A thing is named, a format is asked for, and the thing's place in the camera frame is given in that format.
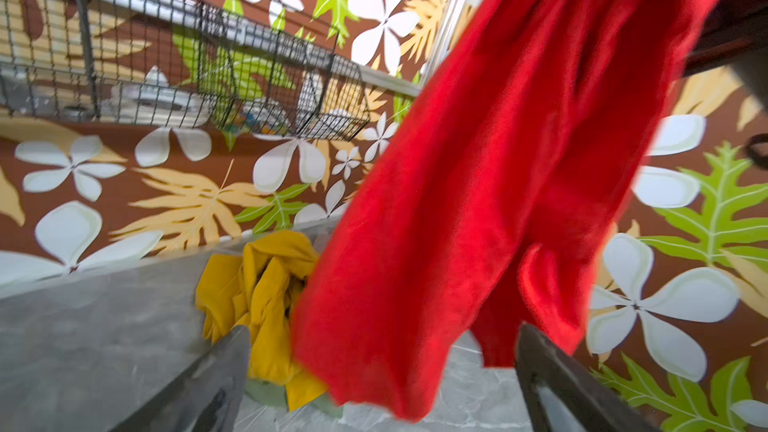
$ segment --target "red towel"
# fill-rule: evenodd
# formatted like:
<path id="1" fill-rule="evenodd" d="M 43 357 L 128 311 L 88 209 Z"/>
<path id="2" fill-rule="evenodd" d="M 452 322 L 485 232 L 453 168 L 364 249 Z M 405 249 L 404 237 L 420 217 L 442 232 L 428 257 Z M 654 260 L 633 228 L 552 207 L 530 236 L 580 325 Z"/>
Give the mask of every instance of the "red towel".
<path id="1" fill-rule="evenodd" d="M 423 418 L 472 327 L 571 353 L 593 262 L 717 0 L 485 0 L 360 188 L 293 317 L 339 402 Z"/>

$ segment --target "yellow cloth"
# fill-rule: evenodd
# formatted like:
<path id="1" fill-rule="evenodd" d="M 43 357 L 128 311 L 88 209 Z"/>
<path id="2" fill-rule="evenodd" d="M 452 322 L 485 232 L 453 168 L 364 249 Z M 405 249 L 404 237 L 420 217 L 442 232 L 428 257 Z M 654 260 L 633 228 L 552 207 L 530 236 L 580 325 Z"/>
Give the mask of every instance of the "yellow cloth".
<path id="1" fill-rule="evenodd" d="M 242 257 L 211 256 L 197 285 L 195 304 L 206 315 L 203 336 L 216 343 L 235 325 L 248 327 L 248 377 L 284 385 L 291 410 L 328 389 L 293 360 L 290 344 L 290 312 L 317 257 L 305 235 L 274 232 L 246 245 Z"/>

